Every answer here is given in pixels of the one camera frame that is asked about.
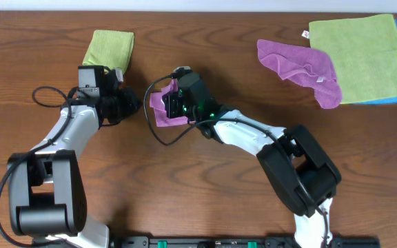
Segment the purple cloth with label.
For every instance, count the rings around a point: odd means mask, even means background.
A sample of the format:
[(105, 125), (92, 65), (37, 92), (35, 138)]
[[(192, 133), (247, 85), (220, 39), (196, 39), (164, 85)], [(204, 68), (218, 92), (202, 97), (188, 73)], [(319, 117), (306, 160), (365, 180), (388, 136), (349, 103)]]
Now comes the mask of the purple cloth with label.
[(154, 110), (155, 121), (157, 127), (173, 127), (187, 124), (187, 117), (181, 116), (176, 118), (168, 118), (165, 111), (165, 105), (162, 101), (164, 94), (178, 90), (177, 82), (172, 79), (170, 84), (163, 87), (160, 92), (153, 92), (150, 95), (150, 107)]

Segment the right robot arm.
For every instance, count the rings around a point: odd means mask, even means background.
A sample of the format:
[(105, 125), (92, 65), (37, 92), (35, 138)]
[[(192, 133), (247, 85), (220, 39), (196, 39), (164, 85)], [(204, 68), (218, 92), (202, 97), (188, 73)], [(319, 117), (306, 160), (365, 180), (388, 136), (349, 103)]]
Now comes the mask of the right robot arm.
[(278, 198), (294, 214), (296, 244), (328, 247), (333, 240), (329, 209), (342, 178), (308, 129), (266, 125), (218, 103), (190, 68), (177, 68), (169, 78), (177, 88), (162, 96), (167, 117), (185, 117), (204, 137), (254, 155)]

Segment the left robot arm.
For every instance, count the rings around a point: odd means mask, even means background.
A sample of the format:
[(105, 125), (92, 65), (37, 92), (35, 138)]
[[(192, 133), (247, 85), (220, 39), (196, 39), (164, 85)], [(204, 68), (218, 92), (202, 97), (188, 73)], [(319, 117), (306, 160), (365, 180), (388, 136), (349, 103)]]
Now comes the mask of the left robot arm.
[(109, 247), (110, 230), (88, 216), (78, 159), (102, 127), (119, 124), (141, 102), (123, 87), (123, 72), (102, 65), (78, 68), (79, 84), (56, 107), (59, 120), (29, 152), (8, 159), (10, 224), (29, 247)]

